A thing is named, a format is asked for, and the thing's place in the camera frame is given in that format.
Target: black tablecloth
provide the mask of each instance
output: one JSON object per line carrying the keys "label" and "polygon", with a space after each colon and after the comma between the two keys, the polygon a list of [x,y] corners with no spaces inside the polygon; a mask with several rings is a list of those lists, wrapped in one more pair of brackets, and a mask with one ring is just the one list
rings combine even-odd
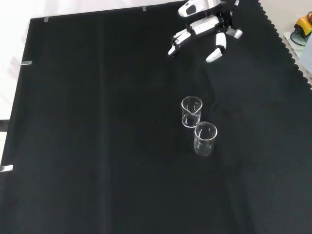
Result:
{"label": "black tablecloth", "polygon": [[[32,19],[0,175],[1,234],[306,234],[312,97],[256,0],[222,59],[167,58],[181,2]],[[180,102],[218,128],[197,156]]]}

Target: white robot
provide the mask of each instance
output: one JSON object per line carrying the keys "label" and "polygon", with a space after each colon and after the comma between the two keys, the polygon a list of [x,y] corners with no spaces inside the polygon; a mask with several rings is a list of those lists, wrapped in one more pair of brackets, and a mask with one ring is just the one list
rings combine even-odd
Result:
{"label": "white robot", "polygon": [[[239,0],[236,0],[234,7],[237,7]],[[215,50],[206,58],[207,62],[220,58],[226,49],[227,33],[239,39],[243,32],[235,29],[232,23],[233,10],[226,7],[226,3],[221,0],[189,0],[179,9],[182,17],[188,17],[199,12],[205,14],[205,18],[200,19],[186,26],[186,29],[176,33],[172,37],[172,47],[168,52],[169,56],[174,56],[181,46],[194,37],[200,37],[216,33]]]}

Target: black cloth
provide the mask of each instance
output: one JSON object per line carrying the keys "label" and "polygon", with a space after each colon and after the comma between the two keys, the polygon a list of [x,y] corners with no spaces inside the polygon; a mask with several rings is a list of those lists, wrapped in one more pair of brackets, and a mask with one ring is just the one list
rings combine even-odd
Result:
{"label": "black cloth", "polygon": [[[306,234],[310,86],[256,0],[167,58],[181,2],[32,19],[0,174],[1,234]],[[181,100],[218,128],[193,152]]]}

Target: clear glass cup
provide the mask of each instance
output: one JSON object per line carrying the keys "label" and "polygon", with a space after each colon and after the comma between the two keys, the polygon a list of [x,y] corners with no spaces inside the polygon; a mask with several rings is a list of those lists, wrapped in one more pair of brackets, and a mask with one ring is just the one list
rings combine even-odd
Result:
{"label": "clear glass cup", "polygon": [[216,127],[208,122],[200,122],[195,127],[194,150],[198,155],[211,155],[217,132]]}
{"label": "clear glass cup", "polygon": [[194,128],[200,122],[203,102],[194,96],[182,100],[182,123],[187,128]]}

